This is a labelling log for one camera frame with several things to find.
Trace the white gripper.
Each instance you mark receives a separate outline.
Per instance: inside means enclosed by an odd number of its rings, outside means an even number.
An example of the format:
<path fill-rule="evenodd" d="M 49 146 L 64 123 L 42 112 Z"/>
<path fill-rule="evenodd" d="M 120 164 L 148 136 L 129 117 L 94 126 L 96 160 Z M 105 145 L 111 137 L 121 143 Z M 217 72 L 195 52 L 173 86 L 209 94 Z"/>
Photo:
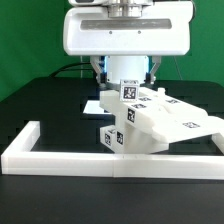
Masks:
<path fill-rule="evenodd" d="M 190 1 L 156 2 L 139 18 L 111 18 L 102 6 L 74 7 L 65 16 L 63 47 L 69 55 L 91 56 L 101 89 L 106 88 L 104 56 L 148 55 L 145 82 L 153 85 L 161 56 L 189 51 L 192 17 Z"/>

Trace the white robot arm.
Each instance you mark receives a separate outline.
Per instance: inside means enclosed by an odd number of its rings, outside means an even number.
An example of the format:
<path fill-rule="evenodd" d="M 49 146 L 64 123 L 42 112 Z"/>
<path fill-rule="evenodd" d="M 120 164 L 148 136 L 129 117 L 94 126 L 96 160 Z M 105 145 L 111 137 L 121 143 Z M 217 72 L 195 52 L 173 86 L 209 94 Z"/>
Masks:
<path fill-rule="evenodd" d="M 68 0 L 63 47 L 88 56 L 115 88 L 122 79 L 152 80 L 163 56 L 190 49 L 192 0 Z"/>

